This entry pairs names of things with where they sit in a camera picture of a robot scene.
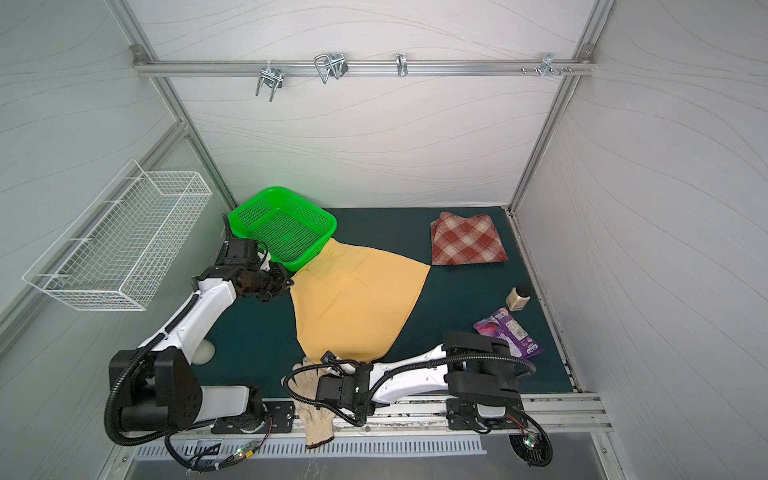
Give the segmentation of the yellow tan skirt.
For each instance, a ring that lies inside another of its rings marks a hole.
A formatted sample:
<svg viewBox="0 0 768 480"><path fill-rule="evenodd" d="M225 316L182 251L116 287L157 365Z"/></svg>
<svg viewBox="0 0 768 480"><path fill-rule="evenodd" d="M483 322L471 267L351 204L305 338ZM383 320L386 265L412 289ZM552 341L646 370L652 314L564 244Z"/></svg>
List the yellow tan skirt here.
<svg viewBox="0 0 768 480"><path fill-rule="evenodd" d="M293 276L297 340L312 362L330 351L370 362L386 355L420 295L430 266L391 252L328 241Z"/></svg>

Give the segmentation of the red plaid skirt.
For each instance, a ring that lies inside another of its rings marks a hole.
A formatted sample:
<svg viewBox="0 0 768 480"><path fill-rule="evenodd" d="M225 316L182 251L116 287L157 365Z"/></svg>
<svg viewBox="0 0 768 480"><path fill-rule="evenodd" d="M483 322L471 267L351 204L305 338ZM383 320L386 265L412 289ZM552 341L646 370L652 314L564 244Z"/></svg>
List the red plaid skirt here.
<svg viewBox="0 0 768 480"><path fill-rule="evenodd" d="M431 264L459 266L508 260L501 237L487 214L461 217L442 212L430 223Z"/></svg>

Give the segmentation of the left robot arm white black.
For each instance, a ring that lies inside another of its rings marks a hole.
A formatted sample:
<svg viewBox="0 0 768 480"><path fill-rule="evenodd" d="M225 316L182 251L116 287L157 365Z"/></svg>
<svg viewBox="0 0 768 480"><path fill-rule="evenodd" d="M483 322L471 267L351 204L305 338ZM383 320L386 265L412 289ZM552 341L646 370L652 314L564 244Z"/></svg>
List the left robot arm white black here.
<svg viewBox="0 0 768 480"><path fill-rule="evenodd" d="M239 238L229 225L224 233L215 262L193 278L183 305L151 338L110 360L103 423L114 444L137 446L216 422L249 429L265 421L257 387L203 386L192 368L207 334L238 298L269 302L293 284L265 243Z"/></svg>

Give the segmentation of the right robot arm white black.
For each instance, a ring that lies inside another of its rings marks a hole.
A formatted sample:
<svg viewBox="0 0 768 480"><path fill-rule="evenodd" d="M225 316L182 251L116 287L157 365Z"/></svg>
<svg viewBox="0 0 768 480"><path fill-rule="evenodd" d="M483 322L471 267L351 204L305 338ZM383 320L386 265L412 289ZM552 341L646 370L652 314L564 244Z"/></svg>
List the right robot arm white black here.
<svg viewBox="0 0 768 480"><path fill-rule="evenodd" d="M362 427L378 407L424 393L518 409L519 383L536 372L533 362L513 355L503 340L451 331L428 352L392 363L342 359L328 351L319 364L299 366L281 384L293 400Z"/></svg>

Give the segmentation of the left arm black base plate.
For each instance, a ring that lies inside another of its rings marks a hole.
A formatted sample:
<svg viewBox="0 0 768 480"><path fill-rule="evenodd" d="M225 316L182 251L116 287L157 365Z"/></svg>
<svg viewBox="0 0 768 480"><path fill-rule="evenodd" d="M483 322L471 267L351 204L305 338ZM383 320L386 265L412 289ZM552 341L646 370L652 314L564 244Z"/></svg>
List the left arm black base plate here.
<svg viewBox="0 0 768 480"><path fill-rule="evenodd" d="M292 401L266 401L250 407L235 417L217 420L212 434L290 433L293 429L295 407Z"/></svg>

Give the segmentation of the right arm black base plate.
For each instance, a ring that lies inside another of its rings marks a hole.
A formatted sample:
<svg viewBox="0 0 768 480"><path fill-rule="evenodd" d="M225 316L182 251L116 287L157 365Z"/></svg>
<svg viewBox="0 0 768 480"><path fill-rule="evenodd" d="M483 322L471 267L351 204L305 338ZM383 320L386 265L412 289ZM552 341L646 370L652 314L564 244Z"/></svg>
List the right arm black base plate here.
<svg viewBox="0 0 768 480"><path fill-rule="evenodd" d="M472 431L481 435L493 431L525 431L527 421L507 406L488 406L449 398L446 401L448 428L454 431Z"/></svg>

